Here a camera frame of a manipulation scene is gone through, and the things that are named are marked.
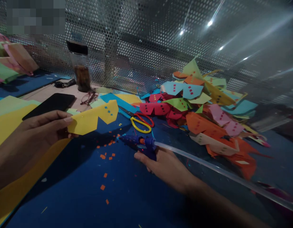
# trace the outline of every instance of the yellow scissor handle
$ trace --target yellow scissor handle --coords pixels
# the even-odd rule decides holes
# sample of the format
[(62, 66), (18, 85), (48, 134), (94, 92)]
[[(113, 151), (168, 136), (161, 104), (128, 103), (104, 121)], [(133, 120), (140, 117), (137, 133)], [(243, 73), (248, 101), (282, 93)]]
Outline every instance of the yellow scissor handle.
[[(131, 117), (130, 120), (131, 120), (132, 125), (134, 126), (134, 128), (135, 128), (137, 131), (139, 131), (139, 132), (141, 132), (141, 133), (144, 133), (144, 134), (148, 134), (148, 133), (150, 133), (150, 132), (152, 131), (152, 128), (151, 128), (149, 125), (147, 125), (146, 123), (143, 123), (142, 121), (137, 120), (137, 119), (134, 118), (134, 117)], [(141, 130), (141, 129), (139, 129), (139, 128), (135, 125), (134, 121), (136, 121), (136, 122), (138, 122), (138, 123), (140, 123), (140, 124), (146, 126), (149, 130), (146, 131), (146, 130)]]

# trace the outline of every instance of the metal mesh wall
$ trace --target metal mesh wall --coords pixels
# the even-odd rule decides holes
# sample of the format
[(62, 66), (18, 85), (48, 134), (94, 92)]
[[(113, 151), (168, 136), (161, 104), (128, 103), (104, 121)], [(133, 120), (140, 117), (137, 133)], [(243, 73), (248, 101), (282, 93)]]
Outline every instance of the metal mesh wall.
[[(1, 33), (6, 14), (0, 0)], [(41, 68), (68, 75), (65, 41), (84, 42), (92, 82), (133, 93), (158, 87), (197, 56), (202, 73), (223, 69), (216, 76), (249, 100), (293, 105), (291, 0), (66, 0), (64, 35), (9, 38)]]

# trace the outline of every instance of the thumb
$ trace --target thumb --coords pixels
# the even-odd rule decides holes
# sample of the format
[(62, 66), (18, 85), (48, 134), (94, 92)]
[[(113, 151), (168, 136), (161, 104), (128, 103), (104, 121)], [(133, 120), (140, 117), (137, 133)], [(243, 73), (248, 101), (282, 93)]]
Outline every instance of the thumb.
[(71, 124), (73, 119), (71, 117), (67, 117), (64, 119), (54, 120), (48, 124), (45, 124), (40, 127), (41, 132), (50, 133), (55, 132), (58, 130), (61, 130), (63, 128), (66, 128), (68, 125)]
[(156, 166), (156, 162), (151, 160), (148, 156), (138, 151), (134, 154), (134, 158), (142, 162), (146, 167), (153, 171), (154, 167)]

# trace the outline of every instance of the smartphone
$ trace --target smartphone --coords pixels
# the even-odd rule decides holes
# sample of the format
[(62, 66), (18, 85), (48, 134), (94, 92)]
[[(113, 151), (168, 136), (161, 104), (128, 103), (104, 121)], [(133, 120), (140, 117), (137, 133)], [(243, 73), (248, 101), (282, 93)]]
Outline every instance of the smartphone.
[(65, 111), (74, 100), (74, 95), (55, 93), (42, 104), (37, 106), (34, 110), (32, 110), (30, 113), (25, 115), (22, 120), (54, 110)]

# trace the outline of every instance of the right hand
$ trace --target right hand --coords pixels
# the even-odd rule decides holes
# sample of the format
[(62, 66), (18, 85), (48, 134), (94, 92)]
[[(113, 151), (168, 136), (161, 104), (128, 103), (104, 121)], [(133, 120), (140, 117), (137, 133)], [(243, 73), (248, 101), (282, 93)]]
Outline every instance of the right hand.
[(153, 172), (157, 177), (182, 194), (189, 195), (192, 189), (195, 190), (205, 185), (204, 182), (191, 174), (170, 150), (157, 147), (157, 161), (149, 159), (140, 151), (135, 153), (134, 157), (145, 164), (149, 172)]

